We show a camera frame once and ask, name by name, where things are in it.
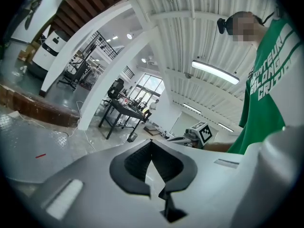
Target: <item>fluorescent light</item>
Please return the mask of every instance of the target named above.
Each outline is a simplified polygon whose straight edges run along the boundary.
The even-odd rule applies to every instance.
[[[222,79],[227,80],[228,82],[236,85],[239,82],[239,79],[235,77],[234,75],[227,73],[217,67],[193,60],[192,61],[192,67],[203,70],[205,72],[211,73],[215,76],[218,76]]]
[[[187,107],[187,108],[189,108],[189,109],[191,109],[191,110],[193,110],[193,111],[195,111],[195,112],[197,112],[197,113],[199,113],[199,114],[201,114],[201,112],[199,110],[197,110],[197,109],[195,109],[195,108],[193,108],[193,107],[191,107],[191,106],[189,106],[189,105],[187,105],[185,103],[184,103],[184,106]]]
[[[221,123],[218,123],[218,125],[220,125],[221,127],[227,129],[227,130],[230,131],[230,132],[234,132],[232,129],[226,127],[225,125],[223,125],[223,124],[221,124]]]

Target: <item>person in background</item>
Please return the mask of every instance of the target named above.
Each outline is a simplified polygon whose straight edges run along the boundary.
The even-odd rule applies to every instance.
[[[246,82],[239,123],[243,131],[234,143],[206,144],[204,150],[244,154],[250,144],[262,142],[269,134],[285,126],[269,91],[296,63],[295,58],[303,42],[288,18],[277,16],[268,28],[264,27],[266,20],[263,22],[253,13],[244,11],[235,13],[227,21],[218,20],[220,34],[227,30],[234,41],[251,43],[256,49],[256,60]]]
[[[142,123],[146,123],[148,118],[152,115],[153,111],[156,110],[156,104],[159,102],[159,100],[156,100],[155,102],[151,103],[149,106],[149,109],[145,111],[144,113],[144,119]]]

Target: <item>corrugated ceiling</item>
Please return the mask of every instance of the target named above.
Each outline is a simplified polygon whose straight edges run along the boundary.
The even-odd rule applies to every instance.
[[[201,106],[210,109],[212,116],[206,115],[216,123],[222,116],[226,124],[238,125],[244,100],[245,82],[252,69],[256,51],[249,44],[232,41],[227,34],[217,31],[218,15],[229,17],[238,11],[251,11],[264,20],[274,11],[275,0],[138,0],[141,9],[150,18],[156,18],[156,25],[161,31],[161,43],[167,56],[166,66],[170,91],[173,100],[178,104]],[[191,8],[195,12],[211,13],[211,16],[192,18]],[[170,18],[168,12],[187,11],[188,15]],[[193,59],[214,65],[240,78],[240,83],[233,85],[223,79],[204,73],[191,67]],[[184,73],[193,75],[188,80]],[[210,87],[197,84],[197,78],[216,86],[222,91],[214,91]]]

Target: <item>black table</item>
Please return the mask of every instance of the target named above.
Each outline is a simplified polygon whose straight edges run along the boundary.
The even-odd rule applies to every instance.
[[[106,118],[106,116],[108,115],[108,113],[109,113],[111,107],[115,108],[115,109],[119,112],[119,114],[118,114],[118,116],[116,117],[116,119],[115,119],[115,121],[114,121],[113,124],[112,124],[110,121],[108,121],[108,119]],[[126,115],[126,116],[128,116],[128,119],[126,120],[126,122],[124,123],[124,125],[121,125],[121,124],[120,124],[120,125],[116,125],[117,122],[118,122],[118,120],[119,120],[119,118],[121,117],[121,115]],[[131,117],[136,118],[136,119],[139,119],[139,121],[138,121],[138,123],[136,124],[135,127],[132,127],[132,126],[128,127],[128,126],[127,126],[128,121],[129,121],[129,119],[130,119]],[[110,136],[111,136],[111,133],[112,133],[112,131],[113,131],[113,129],[114,129],[115,127],[121,127],[122,129],[123,129],[123,128],[133,128],[133,131],[131,132],[131,134],[134,133],[135,129],[137,128],[137,126],[138,126],[138,124],[139,124],[139,122],[140,122],[141,120],[143,120],[143,118],[144,118],[144,115],[143,115],[143,113],[142,113],[141,111],[139,111],[139,110],[137,110],[137,109],[136,109],[136,110],[135,110],[135,109],[131,109],[130,107],[128,107],[128,106],[126,106],[126,105],[123,105],[123,104],[119,103],[117,100],[112,100],[112,101],[110,102],[110,105],[108,106],[108,109],[106,110],[106,112],[105,112],[103,118],[101,119],[101,122],[100,122],[100,124],[99,124],[98,127],[101,127],[101,125],[103,124],[104,120],[106,120],[106,121],[108,122],[108,124],[111,126],[111,129],[110,129],[110,132],[108,133],[106,139],[109,139]]]

